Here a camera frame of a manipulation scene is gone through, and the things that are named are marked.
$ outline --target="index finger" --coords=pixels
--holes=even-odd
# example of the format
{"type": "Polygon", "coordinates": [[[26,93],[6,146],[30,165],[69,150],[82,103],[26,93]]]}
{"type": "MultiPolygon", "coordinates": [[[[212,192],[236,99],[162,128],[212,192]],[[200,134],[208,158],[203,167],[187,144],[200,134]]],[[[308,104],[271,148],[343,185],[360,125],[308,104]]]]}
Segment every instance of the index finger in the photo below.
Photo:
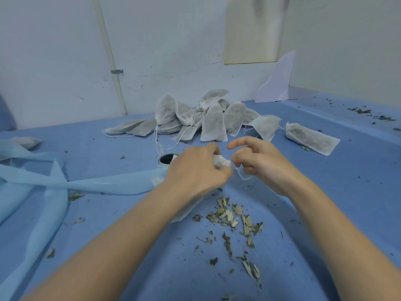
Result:
{"type": "Polygon", "coordinates": [[[213,153],[213,155],[220,155],[220,148],[215,142],[209,142],[206,148],[210,153],[213,153]]]}
{"type": "Polygon", "coordinates": [[[258,147],[260,145],[261,140],[256,137],[245,136],[241,138],[234,139],[227,145],[227,149],[232,150],[239,146],[249,146],[251,148],[258,147]]]}

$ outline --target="hand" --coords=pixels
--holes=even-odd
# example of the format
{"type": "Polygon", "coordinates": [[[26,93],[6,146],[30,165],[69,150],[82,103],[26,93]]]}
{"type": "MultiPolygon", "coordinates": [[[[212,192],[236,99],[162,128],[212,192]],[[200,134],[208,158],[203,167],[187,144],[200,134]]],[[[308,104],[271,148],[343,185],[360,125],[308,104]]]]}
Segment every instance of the hand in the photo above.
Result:
{"type": "Polygon", "coordinates": [[[270,142],[255,137],[241,137],[227,146],[240,148],[231,157],[236,167],[243,165],[245,174],[258,177],[276,193],[289,197],[300,182],[307,179],[270,142]]]}
{"type": "Polygon", "coordinates": [[[163,184],[177,185],[190,196],[189,200],[223,186],[233,175],[233,169],[223,167],[217,170],[214,154],[220,154],[215,142],[205,147],[188,147],[171,162],[163,184]]]}

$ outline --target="pile of tea bags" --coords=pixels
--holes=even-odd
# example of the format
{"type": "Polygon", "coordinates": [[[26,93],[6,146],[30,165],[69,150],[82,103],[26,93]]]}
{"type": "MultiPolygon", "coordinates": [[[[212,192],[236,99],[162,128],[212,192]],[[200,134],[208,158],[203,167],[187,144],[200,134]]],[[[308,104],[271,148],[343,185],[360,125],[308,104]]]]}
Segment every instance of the pile of tea bags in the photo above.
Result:
{"type": "Polygon", "coordinates": [[[201,141],[228,141],[227,134],[236,136],[242,126],[252,126],[266,140],[271,141],[280,118],[273,115],[260,116],[240,101],[229,103],[223,97],[225,89],[211,90],[199,100],[193,109],[167,95],[156,105],[155,116],[147,120],[137,119],[103,130],[115,137],[116,134],[146,136],[150,133],[173,134],[176,141],[191,140],[202,127],[201,141]]]}

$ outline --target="person's right hand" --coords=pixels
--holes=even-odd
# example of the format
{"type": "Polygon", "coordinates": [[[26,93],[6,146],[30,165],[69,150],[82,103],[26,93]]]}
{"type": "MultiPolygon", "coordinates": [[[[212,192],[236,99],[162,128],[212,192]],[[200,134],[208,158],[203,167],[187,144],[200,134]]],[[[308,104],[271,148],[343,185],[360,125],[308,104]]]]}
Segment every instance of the person's right hand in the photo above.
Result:
{"type": "Polygon", "coordinates": [[[289,197],[297,186],[308,180],[270,142],[246,136],[230,142],[227,149],[238,146],[244,147],[231,157],[235,166],[243,165],[245,174],[258,177],[280,195],[289,197]]]}

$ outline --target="person's left hand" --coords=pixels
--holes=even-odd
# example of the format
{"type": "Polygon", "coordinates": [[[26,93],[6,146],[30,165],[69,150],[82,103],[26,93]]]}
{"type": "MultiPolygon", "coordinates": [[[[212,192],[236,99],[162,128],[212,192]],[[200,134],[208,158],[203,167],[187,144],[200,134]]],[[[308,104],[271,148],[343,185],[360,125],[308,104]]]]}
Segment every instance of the person's left hand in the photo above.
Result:
{"type": "Polygon", "coordinates": [[[223,186],[233,175],[233,169],[223,167],[217,170],[214,167],[214,154],[220,154],[215,142],[205,147],[188,147],[170,163],[163,183],[182,188],[190,199],[205,196],[223,186]]]}

